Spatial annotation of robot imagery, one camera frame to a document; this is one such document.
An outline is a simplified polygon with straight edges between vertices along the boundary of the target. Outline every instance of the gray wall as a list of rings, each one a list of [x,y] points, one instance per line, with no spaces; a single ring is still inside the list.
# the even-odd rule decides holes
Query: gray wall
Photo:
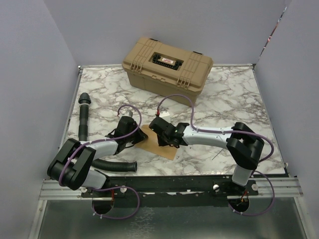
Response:
[[[141,36],[211,56],[257,63],[285,0],[44,0],[74,59],[118,64]]]
[[[270,120],[319,236],[319,1],[292,0],[256,67]]]
[[[0,237],[28,236],[77,65],[42,0],[0,7]]]

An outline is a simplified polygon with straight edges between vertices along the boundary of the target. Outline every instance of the toolbox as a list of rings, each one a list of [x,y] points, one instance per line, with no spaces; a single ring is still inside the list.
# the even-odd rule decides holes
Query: toolbox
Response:
[[[185,51],[142,37],[125,57],[122,66],[132,86],[161,96],[182,94],[195,104],[213,60],[195,51]],[[183,97],[175,96],[172,100],[190,106]]]

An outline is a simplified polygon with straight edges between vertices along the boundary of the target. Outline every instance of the sticker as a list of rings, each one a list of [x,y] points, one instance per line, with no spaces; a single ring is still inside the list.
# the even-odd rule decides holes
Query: sticker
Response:
[[[174,61],[173,60],[169,60],[167,58],[162,58],[161,59],[163,62],[166,62],[166,63],[170,63],[170,64],[174,64]]]

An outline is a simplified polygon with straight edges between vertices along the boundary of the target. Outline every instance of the tabletop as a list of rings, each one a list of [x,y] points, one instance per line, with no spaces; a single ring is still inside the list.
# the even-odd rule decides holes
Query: tabletop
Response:
[[[84,68],[68,128],[69,138],[78,138],[80,108],[77,100],[83,92],[87,92],[92,100],[89,110],[89,140],[103,138],[117,127],[117,109],[122,104],[136,106],[142,113],[142,124],[149,124],[163,98],[131,86],[120,65]],[[170,113],[171,123],[174,125],[190,120],[191,108],[188,106],[167,99],[161,108]],[[134,113],[133,118],[139,121],[137,113]],[[227,127],[233,126],[237,121],[247,124],[254,132],[266,136],[275,145],[272,157],[260,163],[258,170],[266,174],[285,173],[252,67],[213,67],[197,98],[194,124]],[[269,152],[270,146],[265,143],[262,156]],[[138,163],[136,173],[105,172],[109,176],[224,175],[232,174],[236,166],[228,150],[205,145],[182,146],[174,160],[136,147],[102,159]]]

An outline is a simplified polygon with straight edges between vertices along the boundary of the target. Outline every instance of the vacuum hose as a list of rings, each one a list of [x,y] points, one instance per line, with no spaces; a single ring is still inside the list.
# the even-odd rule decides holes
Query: vacuum hose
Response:
[[[79,98],[80,104],[80,123],[79,123],[79,141],[88,141],[88,121],[89,121],[89,105],[91,99],[88,93],[82,93]],[[92,166],[98,169],[112,172],[136,172],[138,163],[132,162],[109,162],[102,159],[95,159]]]

